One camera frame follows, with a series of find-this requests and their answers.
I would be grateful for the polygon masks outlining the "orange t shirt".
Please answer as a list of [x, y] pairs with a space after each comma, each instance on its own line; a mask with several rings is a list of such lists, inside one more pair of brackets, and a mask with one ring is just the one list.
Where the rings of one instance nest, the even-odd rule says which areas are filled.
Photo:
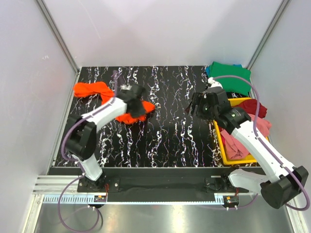
[[[77, 83], [74, 88], [74, 96], [77, 98], [86, 98], [91, 95], [99, 94], [102, 99], [102, 105], [107, 103], [114, 95], [114, 92], [106, 85], [105, 82], [95, 83]], [[146, 113], [138, 118], [133, 118], [129, 113], [123, 114], [115, 118], [116, 121], [124, 124], [134, 124], [139, 121], [145, 121], [147, 114], [155, 110], [155, 105], [150, 102], [142, 101]]]

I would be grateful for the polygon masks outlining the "aluminium frame rail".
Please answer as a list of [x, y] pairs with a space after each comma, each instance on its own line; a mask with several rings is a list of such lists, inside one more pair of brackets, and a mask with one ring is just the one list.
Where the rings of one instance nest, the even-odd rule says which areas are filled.
[[[58, 151], [60, 149], [60, 144], [61, 144], [61, 139], [62, 139], [62, 135], [64, 132], [64, 128], [65, 128], [65, 123], [66, 123], [66, 119], [67, 116], [69, 114], [69, 107], [70, 104], [72, 102], [73, 99], [73, 85], [75, 84], [75, 82], [78, 79], [78, 76], [80, 74], [80, 69], [77, 66], [75, 60], [73, 59], [73, 56], [71, 55], [59, 29], [57, 28], [57, 25], [52, 17], [52, 14], [50, 12], [50, 10], [48, 9], [46, 3], [44, 0], [36, 0], [35, 1], [38, 9], [40, 10], [42, 16], [44, 17], [52, 35], [54, 36], [59, 49], [62, 51], [64, 57], [66, 58], [67, 62], [70, 65], [70, 68], [73, 70], [73, 78], [71, 81], [71, 85], [69, 87], [69, 93], [66, 94], [66, 102], [65, 102], [65, 109], [63, 110], [63, 114], [62, 114], [62, 118], [61, 118], [61, 124], [59, 126], [58, 132], [57, 132], [57, 136], [56, 136], [56, 140], [54, 142], [53, 145], [53, 149], [52, 149], [52, 154], [51, 154], [51, 159], [49, 160], [49, 165], [48, 168], [46, 170], [46, 173], [49, 172], [50, 168], [52, 167], [53, 164], [53, 160], [54, 158], [57, 157], [58, 155]], [[41, 210], [41, 206], [43, 204], [43, 198], [44, 198], [44, 194], [43, 193], [35, 193], [33, 192], [31, 195], [31, 203], [27, 212], [27, 215], [25, 217], [25, 222], [24, 222], [24, 226], [22, 228], [22, 232], [23, 233], [33, 233], [35, 231], [35, 227], [37, 224], [37, 220], [40, 214], [40, 210]]]

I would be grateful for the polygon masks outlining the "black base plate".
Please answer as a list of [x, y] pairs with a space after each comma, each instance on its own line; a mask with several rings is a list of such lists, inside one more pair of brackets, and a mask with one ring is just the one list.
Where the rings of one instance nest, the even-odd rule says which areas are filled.
[[98, 181], [79, 181], [80, 193], [108, 192], [108, 202], [198, 202], [215, 201], [215, 194], [246, 193], [223, 176], [228, 167], [208, 168], [105, 168]]

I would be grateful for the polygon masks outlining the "dark red t shirt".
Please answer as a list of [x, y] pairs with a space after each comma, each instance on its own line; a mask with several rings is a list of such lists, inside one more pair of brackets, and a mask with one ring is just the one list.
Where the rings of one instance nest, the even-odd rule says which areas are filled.
[[[242, 108], [245, 110], [248, 114], [255, 115], [257, 110], [257, 103], [258, 101], [256, 99], [248, 99], [240, 104], [237, 105], [237, 107]], [[267, 114], [267, 108], [264, 107], [261, 103], [259, 104], [259, 114], [258, 117], [265, 118]]]

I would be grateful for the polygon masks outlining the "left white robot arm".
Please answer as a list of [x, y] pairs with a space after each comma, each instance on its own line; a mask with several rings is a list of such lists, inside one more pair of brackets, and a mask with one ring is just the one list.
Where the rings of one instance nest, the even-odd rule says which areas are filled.
[[80, 167], [92, 191], [100, 192], [105, 186], [105, 175], [95, 156], [98, 131], [124, 114], [132, 118], [146, 114], [142, 100], [144, 92], [145, 88], [138, 84], [122, 85], [96, 109], [68, 117], [61, 153], [64, 159], [74, 161]]

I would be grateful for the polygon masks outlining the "folded green t shirt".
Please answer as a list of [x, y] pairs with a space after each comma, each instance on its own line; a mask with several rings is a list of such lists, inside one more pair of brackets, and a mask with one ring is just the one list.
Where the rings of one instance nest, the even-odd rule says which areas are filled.
[[226, 65], [218, 62], [213, 62], [210, 77], [226, 76], [225, 78], [217, 79], [223, 86], [226, 92], [234, 92], [247, 96], [251, 90], [249, 84], [251, 77], [251, 71], [243, 67], [234, 67], [232, 65]]

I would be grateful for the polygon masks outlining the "pink t shirt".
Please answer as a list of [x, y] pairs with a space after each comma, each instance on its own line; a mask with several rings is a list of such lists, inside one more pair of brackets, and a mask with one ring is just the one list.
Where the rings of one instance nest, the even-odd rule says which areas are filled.
[[[269, 121], [258, 117], [257, 128], [264, 137], [267, 137], [270, 134], [271, 127], [272, 124]], [[240, 141], [235, 139], [225, 129], [222, 129], [221, 127], [219, 127], [219, 129], [221, 139], [225, 147], [225, 153], [229, 160], [244, 159], [247, 155], [250, 154], [246, 147]]]

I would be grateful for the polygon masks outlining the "yellow plastic bin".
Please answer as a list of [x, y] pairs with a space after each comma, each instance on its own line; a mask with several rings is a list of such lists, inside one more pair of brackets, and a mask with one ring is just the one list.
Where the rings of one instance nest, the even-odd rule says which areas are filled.
[[[229, 99], [229, 101], [230, 101], [230, 104], [232, 107], [237, 107], [238, 104], [240, 104], [241, 102], [248, 100], [248, 99], [251, 99], [251, 98], [234, 98], [234, 99]], [[249, 114], [249, 115], [253, 120], [255, 119], [255, 115], [252, 115], [252, 114]], [[225, 147], [224, 147], [222, 139], [221, 139], [221, 134], [220, 134], [220, 129], [219, 129], [220, 126], [218, 126], [216, 121], [214, 121], [213, 123], [215, 126], [216, 135], [218, 138], [218, 143], [220, 146], [221, 156], [222, 156], [224, 165], [233, 166], [233, 165], [253, 164], [253, 163], [257, 162], [251, 154], [247, 155], [244, 159], [229, 160], [226, 156]]]

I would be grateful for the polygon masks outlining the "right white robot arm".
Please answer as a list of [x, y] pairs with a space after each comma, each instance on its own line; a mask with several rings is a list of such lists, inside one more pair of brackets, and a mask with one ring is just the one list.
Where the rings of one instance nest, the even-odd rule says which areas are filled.
[[211, 80], [204, 92], [195, 92], [186, 112], [200, 119], [216, 121], [250, 152], [264, 171], [259, 175], [234, 168], [223, 175], [220, 181], [222, 190], [229, 193], [243, 188], [260, 194], [275, 209], [288, 205], [303, 193], [306, 206], [300, 211], [310, 207], [310, 198], [304, 188], [309, 176], [306, 168], [294, 166], [284, 158], [262, 135], [245, 110], [232, 107], [219, 82]]

